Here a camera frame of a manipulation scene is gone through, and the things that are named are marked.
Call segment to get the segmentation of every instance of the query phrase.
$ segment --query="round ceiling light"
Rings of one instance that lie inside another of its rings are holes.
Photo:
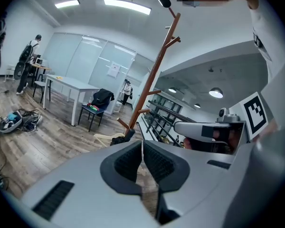
[[[169,89],[169,91],[172,92],[172,93],[176,93],[176,88],[171,87],[171,88]]]
[[[211,89],[209,94],[215,98],[223,98],[223,91],[220,88]]]

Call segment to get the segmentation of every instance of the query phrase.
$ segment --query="black chair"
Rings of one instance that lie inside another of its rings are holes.
[[[99,120],[99,124],[98,124],[98,126],[100,126],[101,119],[103,118],[104,112],[105,112],[105,110],[108,108],[108,106],[110,104],[110,100],[111,99],[109,99],[108,102],[105,105],[102,106],[102,108],[99,108],[99,111],[95,111],[95,110],[91,109],[89,106],[87,106],[86,104],[82,104],[81,105],[81,111],[80,111],[79,119],[78,119],[78,125],[79,125],[79,122],[80,122],[82,111],[85,109],[86,111],[89,112],[88,120],[90,119],[91,113],[93,114],[92,121],[91,121],[90,127],[89,127],[89,131],[91,130],[91,126],[92,126],[92,123],[93,123],[93,120],[94,120],[95,116],[100,116],[100,120]]]
[[[49,101],[51,101],[51,82],[49,82]],[[44,88],[46,86],[46,83],[43,82],[43,74],[39,74],[37,81],[34,82],[35,84],[35,88],[34,88],[34,93],[33,93],[33,97],[35,95],[35,91],[36,91],[36,87],[39,86],[41,88],[41,100],[40,103],[42,103],[42,99],[43,99],[43,94],[44,94]]]

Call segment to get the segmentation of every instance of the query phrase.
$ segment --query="wooden floor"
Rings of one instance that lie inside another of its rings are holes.
[[[18,80],[4,83],[0,78],[0,117],[24,108],[38,109],[43,120],[38,125],[38,130],[34,132],[16,130],[9,134],[0,134],[0,167],[6,162],[1,173],[11,178],[8,191],[17,198],[21,197],[20,189],[25,191],[68,159],[81,153],[105,148],[93,135],[123,133],[124,128],[116,119],[120,117],[128,123],[132,115],[131,106],[126,104],[119,113],[104,115],[100,127],[98,127],[99,119],[95,117],[91,132],[88,132],[90,121],[87,120],[88,114],[85,112],[81,116],[80,125],[73,127],[70,124],[74,101],[67,102],[66,96],[52,91],[51,102],[47,101],[45,110],[39,103],[41,90],[37,88],[34,98],[32,98],[33,88],[29,87],[25,89],[24,94],[16,95],[18,83]],[[80,109],[78,104],[77,119]],[[135,131],[131,141],[142,140],[138,125],[135,126]],[[137,183],[142,186],[145,207],[154,214],[157,185],[143,162],[138,169]]]

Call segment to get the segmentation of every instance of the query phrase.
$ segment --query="white cloth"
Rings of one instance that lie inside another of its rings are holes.
[[[131,94],[131,89],[132,89],[131,85],[126,85],[126,86],[124,87],[123,91],[124,91],[124,93],[125,93],[126,95],[130,95],[130,94]]]
[[[30,44],[31,44],[31,46],[33,47],[34,45],[38,44],[38,41],[32,40],[32,42],[30,42]],[[36,53],[37,53],[37,49],[38,49],[38,48],[39,48],[39,44],[36,45],[35,47],[33,47],[33,54],[36,54]],[[32,64],[32,63],[33,63],[33,60],[34,60],[34,58],[32,58],[32,59],[29,61],[29,63]]]
[[[261,40],[259,48],[267,62],[268,84],[261,94],[279,128],[285,127],[285,28],[267,0],[258,0],[251,9],[254,34]]]

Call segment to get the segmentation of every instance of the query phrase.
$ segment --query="woman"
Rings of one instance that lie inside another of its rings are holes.
[[[123,88],[123,91],[124,91],[123,105],[125,105],[127,103],[127,100],[128,100],[128,98],[129,98],[129,96],[131,94],[131,89],[132,89],[132,87],[131,87],[130,81],[127,81],[125,83],[125,87]]]

